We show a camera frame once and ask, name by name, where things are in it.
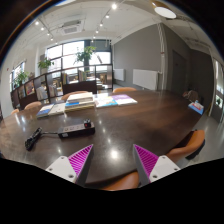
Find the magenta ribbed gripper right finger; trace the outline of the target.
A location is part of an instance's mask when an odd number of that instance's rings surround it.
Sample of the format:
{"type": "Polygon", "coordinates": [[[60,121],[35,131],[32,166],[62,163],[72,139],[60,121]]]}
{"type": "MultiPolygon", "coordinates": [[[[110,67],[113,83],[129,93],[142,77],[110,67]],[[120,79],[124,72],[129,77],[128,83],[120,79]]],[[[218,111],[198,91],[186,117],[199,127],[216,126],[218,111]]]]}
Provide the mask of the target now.
{"type": "Polygon", "coordinates": [[[142,186],[148,185],[180,170],[167,156],[157,156],[136,144],[133,145],[133,154],[140,184],[142,186]]]}

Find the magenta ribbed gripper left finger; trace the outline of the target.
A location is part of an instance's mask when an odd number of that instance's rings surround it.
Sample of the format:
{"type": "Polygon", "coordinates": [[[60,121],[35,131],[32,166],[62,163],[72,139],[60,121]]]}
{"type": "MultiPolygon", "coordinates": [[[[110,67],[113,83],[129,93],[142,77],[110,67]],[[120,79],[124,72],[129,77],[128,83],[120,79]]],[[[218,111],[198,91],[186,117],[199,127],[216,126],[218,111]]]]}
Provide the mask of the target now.
{"type": "Polygon", "coordinates": [[[47,171],[79,186],[84,186],[93,153],[93,145],[89,145],[68,157],[60,156],[47,168],[47,171]]]}

